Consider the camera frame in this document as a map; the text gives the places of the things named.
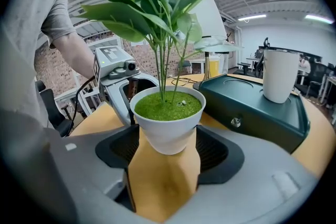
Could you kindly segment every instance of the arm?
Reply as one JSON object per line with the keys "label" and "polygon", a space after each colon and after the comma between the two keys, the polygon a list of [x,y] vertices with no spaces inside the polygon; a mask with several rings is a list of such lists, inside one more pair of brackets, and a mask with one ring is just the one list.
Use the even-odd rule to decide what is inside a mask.
{"label": "arm", "polygon": [[61,36],[52,43],[74,71],[88,79],[93,76],[93,53],[76,32]]}

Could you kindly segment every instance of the potted plant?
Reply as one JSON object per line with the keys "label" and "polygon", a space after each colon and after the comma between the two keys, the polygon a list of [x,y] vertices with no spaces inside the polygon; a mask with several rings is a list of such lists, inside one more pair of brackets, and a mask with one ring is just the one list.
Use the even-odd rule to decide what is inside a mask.
{"label": "potted plant", "polygon": [[[188,12],[201,0],[108,0],[85,6],[80,17],[99,20],[116,35],[132,42],[145,39],[156,58],[159,87],[136,94],[130,106],[151,145],[160,153],[182,151],[205,107],[204,96],[193,89],[166,86],[171,49],[176,48],[180,63],[198,53],[186,55],[188,42],[204,47],[202,29],[195,14]],[[176,32],[185,35],[184,41]]]}

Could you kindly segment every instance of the white cup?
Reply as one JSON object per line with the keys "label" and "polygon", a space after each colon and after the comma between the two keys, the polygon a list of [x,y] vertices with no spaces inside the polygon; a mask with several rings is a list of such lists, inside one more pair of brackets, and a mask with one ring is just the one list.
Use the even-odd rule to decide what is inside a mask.
{"label": "white cup", "polygon": [[298,53],[264,50],[264,96],[274,103],[284,103],[294,86],[298,68]]}

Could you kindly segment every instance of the white wall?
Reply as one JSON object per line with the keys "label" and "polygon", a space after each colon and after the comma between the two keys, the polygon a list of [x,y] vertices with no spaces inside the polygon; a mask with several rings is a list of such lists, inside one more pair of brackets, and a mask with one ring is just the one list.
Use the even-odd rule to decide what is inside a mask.
{"label": "white wall", "polygon": [[242,27],[241,61],[262,46],[268,37],[271,47],[300,50],[322,57],[322,63],[336,64],[336,33],[330,30],[316,29],[300,25],[256,25]]}

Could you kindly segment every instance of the metal knob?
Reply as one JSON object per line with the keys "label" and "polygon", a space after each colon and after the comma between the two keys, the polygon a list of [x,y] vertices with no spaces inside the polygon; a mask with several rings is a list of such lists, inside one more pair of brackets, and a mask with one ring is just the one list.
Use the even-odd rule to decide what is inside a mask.
{"label": "metal knob", "polygon": [[232,120],[231,120],[231,124],[232,124],[232,126],[234,126],[234,127],[236,127],[236,128],[238,128],[239,126],[240,126],[240,124],[241,124],[241,119],[239,119],[239,118],[233,118]]}

